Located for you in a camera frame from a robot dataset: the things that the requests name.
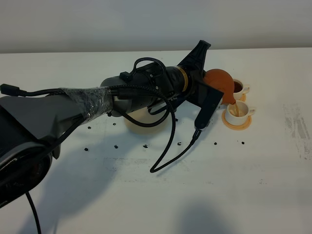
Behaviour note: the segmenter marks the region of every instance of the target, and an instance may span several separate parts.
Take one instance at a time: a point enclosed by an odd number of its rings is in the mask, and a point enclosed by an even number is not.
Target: table surface
[[[0,79],[27,91],[95,87],[131,71],[137,58],[172,66],[187,54],[2,54]],[[213,68],[251,86],[246,102],[257,111],[248,129],[227,128],[221,108],[182,160],[151,174],[170,121],[146,136],[131,133],[122,117],[101,116],[78,127],[30,192],[43,233],[310,234],[312,48],[211,50],[205,70]],[[166,160],[189,143],[196,113],[189,103],[179,107]],[[0,232],[36,233],[26,196],[0,210]]]

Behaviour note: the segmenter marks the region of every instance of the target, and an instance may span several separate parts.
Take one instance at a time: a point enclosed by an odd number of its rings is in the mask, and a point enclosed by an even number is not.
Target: plastic wrap
[[[113,109],[113,99],[108,87],[90,89],[61,88],[79,107],[87,123]]]

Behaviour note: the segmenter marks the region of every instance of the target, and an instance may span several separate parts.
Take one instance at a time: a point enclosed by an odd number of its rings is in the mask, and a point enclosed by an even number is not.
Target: coffee cup
[[[239,116],[236,116],[236,107],[235,105],[228,105],[225,112],[225,120],[234,126],[240,126],[243,125],[249,116],[252,116],[256,108],[250,107],[243,101],[236,101],[236,104],[239,109]]]
[[[248,84],[243,84],[241,81],[237,79],[233,79],[233,81],[234,81],[233,96],[235,100],[240,100],[243,94],[249,93],[250,86]]]

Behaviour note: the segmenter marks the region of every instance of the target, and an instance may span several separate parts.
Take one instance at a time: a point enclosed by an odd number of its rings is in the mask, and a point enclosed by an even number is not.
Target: cup rim
[[[233,114],[230,112],[230,110],[229,110],[231,104],[229,104],[229,105],[227,106],[227,108],[226,108],[227,112],[229,112],[229,114],[230,114],[232,117],[235,117],[235,118],[245,118],[246,116],[248,116],[248,114],[249,114],[249,112],[250,112],[249,106],[248,106],[245,102],[243,102],[243,101],[237,100],[236,102],[242,102],[243,104],[245,104],[245,105],[247,106],[247,108],[248,108],[247,114],[245,114],[244,116],[239,116],[239,117],[233,115]]]

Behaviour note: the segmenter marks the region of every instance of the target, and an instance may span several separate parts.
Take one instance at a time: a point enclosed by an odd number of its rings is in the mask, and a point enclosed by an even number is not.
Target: electrical cable
[[[170,111],[166,111],[166,113],[159,119],[157,120],[156,122],[154,123],[142,123],[142,122],[139,122],[137,120],[135,120],[134,118],[132,118],[130,115],[122,112],[122,111],[119,111],[115,108],[115,110],[121,114],[123,117],[125,117],[127,120],[129,120],[130,122],[134,123],[135,125],[137,126],[140,126],[140,127],[145,127],[145,128],[150,128],[150,127],[155,127],[159,124],[161,124],[166,118],[167,116],[169,115]]]
[[[157,114],[163,112],[164,110],[166,110],[166,108],[167,108],[167,107],[164,106],[164,107],[161,107],[160,109],[158,109],[158,110],[156,110],[156,111],[153,111],[153,112],[152,112],[152,108],[149,108],[149,109],[148,109],[148,113],[149,113],[150,115],[154,116],[154,115],[157,115]]]
[[[165,157],[166,153],[168,152],[174,135],[175,135],[175,130],[176,130],[176,116],[175,116],[175,112],[174,109],[171,105],[171,103],[168,101],[168,99],[161,94],[158,90],[146,87],[146,86],[137,86],[137,85],[117,85],[117,86],[111,86],[109,87],[111,90],[116,90],[116,89],[120,89],[120,88],[126,88],[126,89],[140,89],[140,90],[145,90],[148,91],[149,94],[141,94],[141,96],[152,96],[152,97],[157,97],[162,99],[165,103],[166,103],[166,107],[167,107],[167,111],[170,112],[171,114],[171,118],[172,118],[172,128],[171,128],[171,133],[170,133],[170,138],[169,141],[164,149],[164,151],[162,152],[162,154],[160,155],[160,157],[158,158],[158,160],[156,161],[156,163],[151,167],[150,172],[151,173],[155,173],[161,169],[163,169],[164,167],[168,166],[169,164],[173,163],[174,161],[178,160],[182,155],[184,155],[190,148],[191,146],[195,143],[195,141],[198,139],[199,135],[201,134],[201,130],[200,129],[196,129],[194,134],[193,134],[193,138],[190,142],[190,144],[188,145],[188,147],[186,147],[178,156],[174,157],[173,159],[171,159],[170,161],[166,162],[165,164],[159,166],[158,168],[156,168],[158,166],[158,164],[163,160],[163,158]],[[140,123],[138,121],[136,121],[133,118],[127,118],[129,121],[131,121],[134,124]]]
[[[58,88],[58,89],[43,89],[43,90],[38,90],[35,92],[27,92],[25,90],[21,90],[17,86],[9,85],[9,84],[2,84],[0,85],[0,90],[2,94],[9,95],[9,96],[22,96],[22,97],[35,97],[35,96],[40,96],[40,95],[46,95],[46,94],[51,94],[51,95],[57,95],[57,94],[64,94],[65,92]]]
[[[37,226],[37,232],[38,234],[41,234],[41,228],[40,228],[40,223],[39,223],[39,218],[38,218],[38,214],[37,214],[37,211],[36,211],[36,208],[35,208],[35,205],[33,203],[33,200],[31,199],[31,196],[29,194],[29,192],[26,192],[25,193],[28,201],[29,201],[29,205],[33,211],[33,214],[34,214],[34,218],[35,218],[35,222],[36,222],[36,226]]]

